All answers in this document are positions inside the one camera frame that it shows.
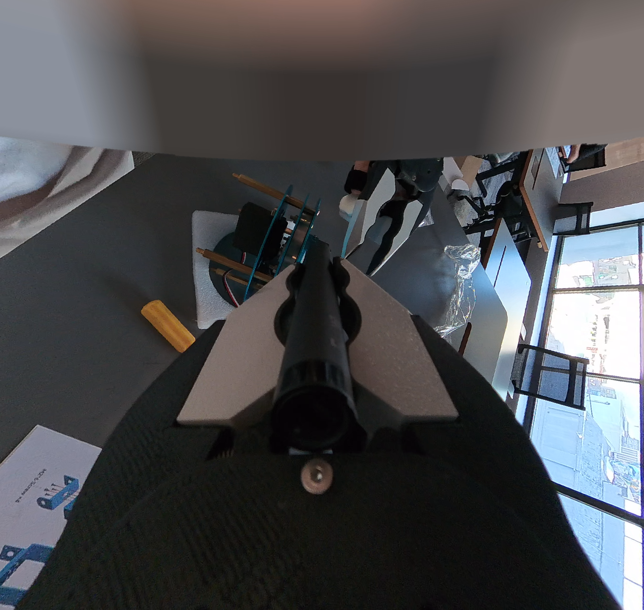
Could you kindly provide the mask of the white foam pad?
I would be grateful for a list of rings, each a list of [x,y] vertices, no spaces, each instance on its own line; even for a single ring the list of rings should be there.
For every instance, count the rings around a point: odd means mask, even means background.
[[[238,215],[219,212],[195,211],[192,215],[192,268],[198,329],[207,329],[215,321],[226,319],[235,307],[214,287],[209,272],[210,261],[195,250],[213,250],[224,236],[234,232],[237,220]]]

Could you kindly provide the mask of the crumpled clear plastic wrap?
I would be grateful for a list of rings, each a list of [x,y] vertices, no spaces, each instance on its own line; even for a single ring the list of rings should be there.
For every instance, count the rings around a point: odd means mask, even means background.
[[[454,287],[447,301],[441,323],[434,328],[441,338],[448,340],[451,334],[469,323],[476,304],[473,273],[479,267],[481,249],[471,243],[447,245],[444,255],[454,266]]]

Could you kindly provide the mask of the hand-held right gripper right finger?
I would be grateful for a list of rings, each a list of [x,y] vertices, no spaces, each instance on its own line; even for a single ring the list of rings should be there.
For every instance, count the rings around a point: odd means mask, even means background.
[[[348,347],[357,418],[368,436],[410,423],[451,423],[458,412],[406,307],[346,260],[346,292],[361,314]]]

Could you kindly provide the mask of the black desk panel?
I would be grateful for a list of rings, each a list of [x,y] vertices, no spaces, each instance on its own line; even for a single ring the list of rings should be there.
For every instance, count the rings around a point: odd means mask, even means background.
[[[531,279],[503,219],[497,219],[495,222],[486,251],[482,255],[482,265],[506,310],[508,319],[518,319],[522,322],[531,289]]]

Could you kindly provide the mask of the dark grey desk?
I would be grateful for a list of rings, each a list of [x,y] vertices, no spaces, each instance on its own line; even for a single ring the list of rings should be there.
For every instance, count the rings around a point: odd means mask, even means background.
[[[481,262],[473,273],[476,304],[471,315],[463,357],[505,399],[523,321],[508,319],[505,308]]]
[[[537,148],[520,152],[519,191],[527,211],[527,228],[548,252],[553,236],[554,212],[559,205],[565,175],[559,148]]]
[[[156,154],[1,259],[1,459],[41,425],[102,447],[178,353],[141,316],[161,300],[196,324],[191,219],[270,198],[244,174],[321,200],[314,234],[334,255],[351,161]]]

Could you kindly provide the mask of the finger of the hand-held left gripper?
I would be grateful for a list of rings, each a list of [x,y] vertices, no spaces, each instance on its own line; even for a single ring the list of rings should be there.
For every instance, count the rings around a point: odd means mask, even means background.
[[[430,211],[421,201],[387,201],[366,230],[366,239],[377,245],[366,270],[373,276],[398,251]]]
[[[365,240],[382,246],[393,224],[389,216],[381,214],[382,208],[393,199],[395,175],[385,167],[375,173],[365,187],[366,198],[347,194],[342,198],[342,218],[348,222],[342,244],[342,258],[347,258]]]

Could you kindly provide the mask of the large glass window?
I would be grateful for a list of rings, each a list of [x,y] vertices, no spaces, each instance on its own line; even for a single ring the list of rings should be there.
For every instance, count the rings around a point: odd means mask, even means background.
[[[534,399],[528,431],[586,556],[642,609],[642,221],[559,238],[537,346],[590,361],[585,410]]]

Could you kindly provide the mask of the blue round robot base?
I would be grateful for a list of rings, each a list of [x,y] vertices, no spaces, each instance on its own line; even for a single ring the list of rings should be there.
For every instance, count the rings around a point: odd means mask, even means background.
[[[321,200],[298,199],[293,186],[285,192],[244,174],[233,173],[240,183],[277,200],[272,210],[247,202],[238,210],[233,233],[213,250],[196,248],[210,261],[211,281],[220,295],[235,308],[292,265],[302,264],[319,215]]]

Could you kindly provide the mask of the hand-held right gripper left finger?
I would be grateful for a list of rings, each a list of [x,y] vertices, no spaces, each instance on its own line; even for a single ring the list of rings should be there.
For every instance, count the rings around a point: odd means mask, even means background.
[[[178,414],[179,425],[245,429],[270,411],[284,355],[274,319],[289,296],[291,272],[282,271],[223,322]]]

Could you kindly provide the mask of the person's white clothing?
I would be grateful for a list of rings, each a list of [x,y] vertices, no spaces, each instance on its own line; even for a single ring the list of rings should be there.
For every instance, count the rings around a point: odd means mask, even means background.
[[[1,138],[1,257],[134,170],[133,152]]]

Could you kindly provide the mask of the black mesh chair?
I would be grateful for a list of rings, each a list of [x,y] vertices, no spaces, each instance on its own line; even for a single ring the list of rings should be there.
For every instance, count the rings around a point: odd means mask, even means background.
[[[514,393],[585,410],[589,359],[521,343],[519,373],[511,380]]]
[[[553,235],[581,236],[590,234],[593,202],[559,203],[554,209]]]

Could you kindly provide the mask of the printed instruction sheet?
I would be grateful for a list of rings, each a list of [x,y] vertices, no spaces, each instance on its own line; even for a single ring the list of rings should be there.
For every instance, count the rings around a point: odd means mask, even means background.
[[[1,463],[1,608],[14,609],[58,542],[101,449],[37,425]]]

